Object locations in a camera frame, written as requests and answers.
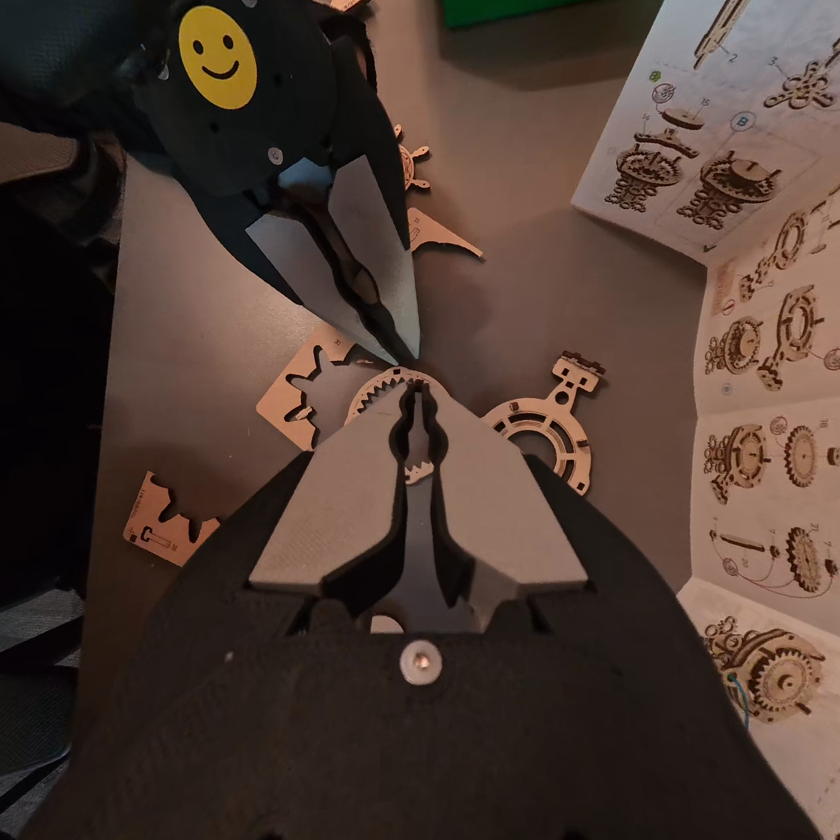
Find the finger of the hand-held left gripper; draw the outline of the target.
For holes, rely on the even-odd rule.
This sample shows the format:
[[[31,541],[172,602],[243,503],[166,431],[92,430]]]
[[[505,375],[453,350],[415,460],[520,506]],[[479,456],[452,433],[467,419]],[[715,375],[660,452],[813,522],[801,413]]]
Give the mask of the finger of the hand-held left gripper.
[[[419,355],[421,328],[413,258],[404,241],[401,166],[385,168],[395,186],[396,219],[366,157],[334,171],[303,160],[279,175],[279,217],[302,222],[327,258],[339,293],[398,360]]]
[[[302,222],[266,214],[245,231],[303,307],[374,355],[397,362],[363,325],[359,313],[342,298],[327,258]]]

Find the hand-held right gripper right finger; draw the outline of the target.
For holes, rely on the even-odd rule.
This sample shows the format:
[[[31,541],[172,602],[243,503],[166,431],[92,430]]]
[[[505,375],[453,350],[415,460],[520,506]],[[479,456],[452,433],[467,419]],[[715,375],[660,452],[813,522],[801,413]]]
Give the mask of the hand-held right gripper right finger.
[[[446,603],[465,602],[484,632],[504,602],[582,588],[585,568],[521,450],[440,386],[423,383],[421,394]]]

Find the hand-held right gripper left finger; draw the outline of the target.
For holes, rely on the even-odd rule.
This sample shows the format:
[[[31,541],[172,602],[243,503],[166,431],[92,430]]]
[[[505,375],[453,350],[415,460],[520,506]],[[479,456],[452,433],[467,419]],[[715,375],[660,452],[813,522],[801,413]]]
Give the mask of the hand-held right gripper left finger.
[[[408,617],[405,460],[417,381],[397,385],[313,453],[248,584],[335,599],[354,617]]]

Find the wooden ring gear teeth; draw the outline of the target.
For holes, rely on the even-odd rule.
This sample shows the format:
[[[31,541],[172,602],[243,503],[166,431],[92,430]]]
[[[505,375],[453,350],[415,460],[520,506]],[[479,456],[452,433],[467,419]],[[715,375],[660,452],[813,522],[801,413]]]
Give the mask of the wooden ring gear teeth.
[[[351,402],[343,425],[349,425],[356,417],[369,408],[378,397],[383,396],[387,391],[397,385],[409,381],[428,382],[443,388],[430,374],[411,370],[403,365],[394,366],[373,376],[366,383],[363,383]],[[405,467],[406,484],[408,486],[415,485],[430,477],[433,473],[434,465],[431,459],[425,456],[418,463]]]

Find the curved wooden scrap piece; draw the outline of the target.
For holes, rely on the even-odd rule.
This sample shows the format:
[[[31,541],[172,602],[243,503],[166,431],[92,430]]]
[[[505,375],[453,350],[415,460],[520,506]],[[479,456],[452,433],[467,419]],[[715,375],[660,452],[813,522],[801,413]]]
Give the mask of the curved wooden scrap piece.
[[[410,206],[407,208],[407,220],[412,253],[417,252],[425,245],[451,245],[469,252],[478,259],[484,258],[484,252],[481,249],[459,237],[416,207]]]

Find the wooden ship wheel part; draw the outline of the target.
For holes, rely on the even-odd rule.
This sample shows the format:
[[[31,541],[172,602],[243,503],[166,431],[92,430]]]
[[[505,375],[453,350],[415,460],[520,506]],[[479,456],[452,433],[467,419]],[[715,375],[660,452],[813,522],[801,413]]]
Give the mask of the wooden ship wheel part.
[[[403,145],[403,126],[398,123],[393,127],[393,130],[397,141],[397,147],[402,158],[402,172],[405,191],[408,192],[408,190],[412,188],[428,191],[431,188],[429,181],[417,177],[417,163],[425,161],[429,157],[431,150],[428,146],[424,145],[415,151],[409,151],[407,147]]]

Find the wooden scrap sheet gear cutout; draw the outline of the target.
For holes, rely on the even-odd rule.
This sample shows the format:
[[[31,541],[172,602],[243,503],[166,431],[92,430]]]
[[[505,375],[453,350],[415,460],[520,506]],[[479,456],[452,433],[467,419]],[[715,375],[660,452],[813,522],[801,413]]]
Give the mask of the wooden scrap sheet gear cutout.
[[[312,421],[313,407],[308,404],[305,393],[292,380],[310,382],[318,375],[321,351],[330,363],[337,364],[347,361],[354,346],[354,341],[321,322],[259,400],[257,414],[299,449],[312,451],[318,431]]]

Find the large wooden part sheet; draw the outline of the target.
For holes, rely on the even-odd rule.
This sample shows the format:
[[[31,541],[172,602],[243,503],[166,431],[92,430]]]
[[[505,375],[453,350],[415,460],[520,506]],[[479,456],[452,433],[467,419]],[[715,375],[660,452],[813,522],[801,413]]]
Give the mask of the large wooden part sheet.
[[[171,503],[170,490],[157,484],[154,473],[147,471],[122,535],[135,547],[181,568],[219,528],[220,521],[216,518],[202,521],[198,531],[191,535],[191,522],[181,513],[162,519]]]

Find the green box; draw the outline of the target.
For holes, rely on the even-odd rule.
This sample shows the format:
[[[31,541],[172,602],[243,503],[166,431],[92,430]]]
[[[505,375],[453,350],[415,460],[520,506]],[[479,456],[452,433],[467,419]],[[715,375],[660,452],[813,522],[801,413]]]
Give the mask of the green box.
[[[662,1],[437,2],[446,35],[535,32],[628,35],[647,32]]]

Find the blue thread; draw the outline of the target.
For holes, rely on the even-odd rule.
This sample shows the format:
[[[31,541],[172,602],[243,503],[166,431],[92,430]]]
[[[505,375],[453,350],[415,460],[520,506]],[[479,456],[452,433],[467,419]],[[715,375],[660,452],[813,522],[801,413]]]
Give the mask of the blue thread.
[[[738,704],[740,705],[743,714],[744,726],[749,731],[751,726],[751,710],[747,691],[734,673],[728,673],[726,679],[729,686],[736,693]]]

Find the folded paper instruction sheet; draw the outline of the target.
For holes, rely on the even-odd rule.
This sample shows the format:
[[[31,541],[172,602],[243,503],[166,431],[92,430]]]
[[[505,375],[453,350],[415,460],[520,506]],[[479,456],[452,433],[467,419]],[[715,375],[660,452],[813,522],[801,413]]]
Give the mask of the folded paper instruction sheet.
[[[691,577],[753,743],[838,838],[839,2],[664,2],[573,205],[696,259]]]

